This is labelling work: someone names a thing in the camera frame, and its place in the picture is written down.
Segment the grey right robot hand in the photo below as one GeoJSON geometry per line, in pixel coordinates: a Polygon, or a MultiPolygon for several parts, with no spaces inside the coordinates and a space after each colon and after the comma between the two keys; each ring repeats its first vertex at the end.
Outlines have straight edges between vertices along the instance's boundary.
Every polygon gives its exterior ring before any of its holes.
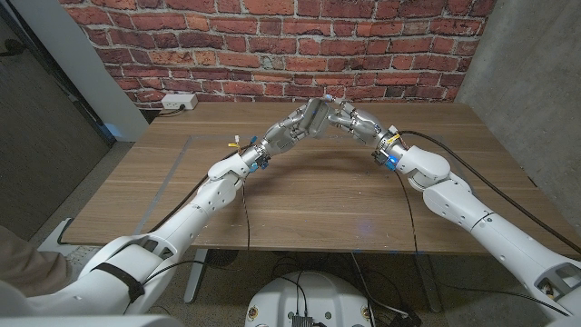
{"type": "Polygon", "coordinates": [[[407,148],[395,126],[386,128],[372,114],[332,95],[326,94],[323,99],[339,106],[334,114],[328,115],[332,125],[351,134],[357,142],[373,148],[372,156],[377,165],[386,166],[391,171],[397,169],[407,148]]]}

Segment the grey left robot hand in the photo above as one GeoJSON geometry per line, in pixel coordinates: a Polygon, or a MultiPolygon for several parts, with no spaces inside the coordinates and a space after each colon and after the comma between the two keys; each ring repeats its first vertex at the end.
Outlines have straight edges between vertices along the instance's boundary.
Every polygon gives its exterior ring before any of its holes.
{"type": "Polygon", "coordinates": [[[246,150],[241,159],[249,167],[262,167],[278,154],[289,151],[304,138],[320,139],[330,124],[328,115],[333,110],[323,100],[310,99],[289,116],[274,124],[262,140],[246,150]]]}

